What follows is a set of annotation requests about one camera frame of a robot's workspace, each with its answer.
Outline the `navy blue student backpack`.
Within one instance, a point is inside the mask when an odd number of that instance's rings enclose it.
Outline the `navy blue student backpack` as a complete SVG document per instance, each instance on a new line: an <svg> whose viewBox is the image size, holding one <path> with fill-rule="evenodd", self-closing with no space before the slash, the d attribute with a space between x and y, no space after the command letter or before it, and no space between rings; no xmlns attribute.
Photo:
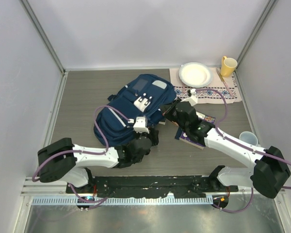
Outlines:
<svg viewBox="0 0 291 233"><path fill-rule="evenodd" d="M116 95L108 97L108 105L96 117L93 131L102 145L109 147L128 143L134 138L133 126L127 119L146 117L148 126L155 126L163 115L160 106L170 104L177 95L174 86L154 74L141 74Z"/></svg>

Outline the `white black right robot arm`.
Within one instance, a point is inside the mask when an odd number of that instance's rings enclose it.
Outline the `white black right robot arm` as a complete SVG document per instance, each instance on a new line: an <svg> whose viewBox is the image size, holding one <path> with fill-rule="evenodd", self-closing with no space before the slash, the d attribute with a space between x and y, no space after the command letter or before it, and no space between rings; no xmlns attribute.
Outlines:
<svg viewBox="0 0 291 233"><path fill-rule="evenodd" d="M218 166L210 174L209 185L213 191L222 191L226 186L246 186L273 199L290 177L290 169L276 147L264 149L230 136L214 124L201 120L187 101L175 100L160 109L190 141L218 150L244 165L242 168Z"/></svg>

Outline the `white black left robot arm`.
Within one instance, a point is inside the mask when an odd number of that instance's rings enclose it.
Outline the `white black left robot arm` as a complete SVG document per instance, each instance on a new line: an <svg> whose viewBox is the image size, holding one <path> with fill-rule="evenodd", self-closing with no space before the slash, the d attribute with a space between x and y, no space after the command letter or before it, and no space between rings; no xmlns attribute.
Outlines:
<svg viewBox="0 0 291 233"><path fill-rule="evenodd" d="M127 144L103 148L89 148L62 138L38 151L39 167L32 180L42 183L64 181L87 194L93 190L91 166L126 168L142 161L152 146L159 143L159 131L151 128L149 133L134 133Z"/></svg>

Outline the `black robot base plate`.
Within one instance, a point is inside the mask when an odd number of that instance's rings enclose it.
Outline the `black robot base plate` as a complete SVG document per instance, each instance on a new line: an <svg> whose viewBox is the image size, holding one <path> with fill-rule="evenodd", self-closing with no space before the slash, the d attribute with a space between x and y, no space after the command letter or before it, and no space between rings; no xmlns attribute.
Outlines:
<svg viewBox="0 0 291 233"><path fill-rule="evenodd" d="M96 194L99 198L205 197L206 193L238 192L237 186L224 187L209 177L191 176L96 176L88 185L75 189L78 194Z"/></svg>

